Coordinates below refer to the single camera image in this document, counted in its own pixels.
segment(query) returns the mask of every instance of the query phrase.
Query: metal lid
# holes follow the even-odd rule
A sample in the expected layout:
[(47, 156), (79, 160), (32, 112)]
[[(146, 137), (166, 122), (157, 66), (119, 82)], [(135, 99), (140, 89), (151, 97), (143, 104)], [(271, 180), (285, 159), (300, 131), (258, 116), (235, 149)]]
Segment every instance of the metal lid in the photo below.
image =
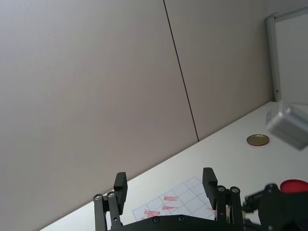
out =
[(247, 138), (247, 143), (253, 146), (262, 146), (268, 144), (270, 141), (269, 137), (266, 135), (252, 135)]

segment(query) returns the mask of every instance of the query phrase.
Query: whiteboard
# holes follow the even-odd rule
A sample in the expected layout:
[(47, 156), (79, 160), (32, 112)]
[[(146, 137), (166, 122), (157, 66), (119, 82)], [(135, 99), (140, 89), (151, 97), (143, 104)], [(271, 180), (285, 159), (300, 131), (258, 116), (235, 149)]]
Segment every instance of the whiteboard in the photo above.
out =
[(308, 105), (308, 9), (267, 19), (275, 100)]

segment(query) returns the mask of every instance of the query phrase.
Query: screw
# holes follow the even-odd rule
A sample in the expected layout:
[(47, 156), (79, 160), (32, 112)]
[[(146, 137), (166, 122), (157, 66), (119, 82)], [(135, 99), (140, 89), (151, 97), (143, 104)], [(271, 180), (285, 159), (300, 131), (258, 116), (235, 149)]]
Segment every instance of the screw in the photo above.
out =
[(238, 188), (232, 188), (231, 191), (234, 192), (234, 193), (237, 193), (237, 192), (239, 192), (239, 189)]
[(153, 222), (154, 222), (154, 223), (158, 223), (158, 222), (159, 222), (159, 218), (158, 218), (158, 217), (154, 217), (154, 218), (153, 218)]
[(179, 216), (178, 220), (179, 220), (180, 222), (182, 222), (182, 221), (184, 221), (184, 217), (183, 217), (183, 216)]
[(113, 193), (111, 192), (111, 193), (108, 194), (108, 197), (114, 197), (114, 196), (115, 196), (114, 192)]
[(98, 201), (98, 200), (100, 200), (100, 199), (101, 199), (101, 197), (102, 197), (101, 195), (97, 195), (97, 196), (95, 196), (95, 200), (97, 200), (97, 201)]

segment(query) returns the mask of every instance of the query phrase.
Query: gray wall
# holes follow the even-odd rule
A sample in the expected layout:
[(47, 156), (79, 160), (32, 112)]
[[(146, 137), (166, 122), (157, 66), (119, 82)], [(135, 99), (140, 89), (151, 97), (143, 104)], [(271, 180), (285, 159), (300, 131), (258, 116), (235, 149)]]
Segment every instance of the gray wall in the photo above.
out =
[[(167, 0), (199, 138), (271, 99), (262, 0)], [(0, 1), (0, 224), (37, 230), (196, 143), (163, 1)]]
[(271, 99), (265, 1), (166, 5), (200, 139)]
[(302, 6), (304, 4), (308, 4), (308, 0), (267, 0), (266, 16), (278, 11), (284, 11), (289, 8)]

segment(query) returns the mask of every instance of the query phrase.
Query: red cap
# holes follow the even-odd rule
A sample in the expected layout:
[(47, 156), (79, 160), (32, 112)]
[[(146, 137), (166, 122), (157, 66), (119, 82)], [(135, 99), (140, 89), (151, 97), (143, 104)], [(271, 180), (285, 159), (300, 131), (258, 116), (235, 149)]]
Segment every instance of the red cap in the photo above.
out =
[(303, 180), (286, 180), (281, 183), (280, 190), (283, 193), (308, 192), (308, 183)]

